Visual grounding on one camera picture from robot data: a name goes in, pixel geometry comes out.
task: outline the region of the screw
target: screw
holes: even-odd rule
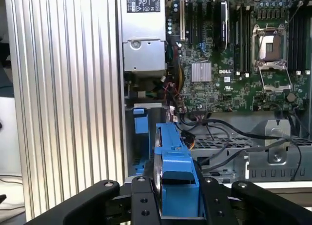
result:
[[[140,41],[131,41],[131,46],[133,48],[140,48],[141,47],[141,42]]]
[[[144,181],[145,181],[145,178],[144,178],[144,177],[140,177],[140,178],[138,178],[138,181],[139,181],[139,182],[144,182]]]
[[[238,186],[242,187],[242,188],[246,188],[247,187],[247,184],[245,183],[239,183]]]
[[[114,185],[114,183],[108,182],[108,183],[105,184],[105,187],[111,187],[111,186],[113,186],[113,185]]]

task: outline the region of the ram slot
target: ram slot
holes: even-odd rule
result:
[[[203,4],[198,3],[197,4],[197,37],[198,37],[198,43],[203,43]]]
[[[246,72],[250,73],[251,72],[251,47],[252,47],[252,43],[251,43],[251,34],[252,34],[252,30],[251,30],[251,12],[250,11],[246,11],[245,14],[245,18],[246,18],[246,42],[247,42],[247,55],[245,58],[246,61]]]
[[[193,3],[189,2],[187,6],[187,19],[186,19],[187,30],[189,32],[188,39],[189,44],[193,44]]]
[[[289,44],[288,44],[288,70],[306,70],[307,60],[307,24],[309,17],[307,10],[302,9],[293,17],[289,23]]]

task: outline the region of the power supply label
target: power supply label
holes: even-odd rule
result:
[[[127,13],[160,12],[160,0],[127,0]]]

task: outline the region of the cpu socket bracket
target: cpu socket bracket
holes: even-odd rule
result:
[[[278,27],[260,28],[255,25],[252,39],[252,62],[254,70],[259,71],[264,91],[283,92],[292,89],[292,82],[287,70],[287,32],[283,24]],[[288,84],[275,87],[266,85],[263,73],[266,71],[283,71]]]

